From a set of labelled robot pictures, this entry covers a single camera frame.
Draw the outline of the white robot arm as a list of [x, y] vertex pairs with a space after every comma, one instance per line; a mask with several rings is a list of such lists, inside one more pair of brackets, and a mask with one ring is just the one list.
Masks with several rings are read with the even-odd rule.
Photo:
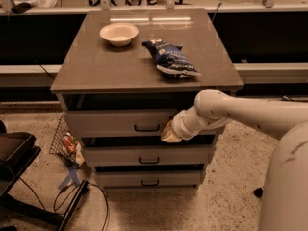
[[163, 132], [167, 143], [237, 121], [278, 140], [269, 161], [258, 231], [308, 231], [308, 104], [229, 96], [206, 89]]

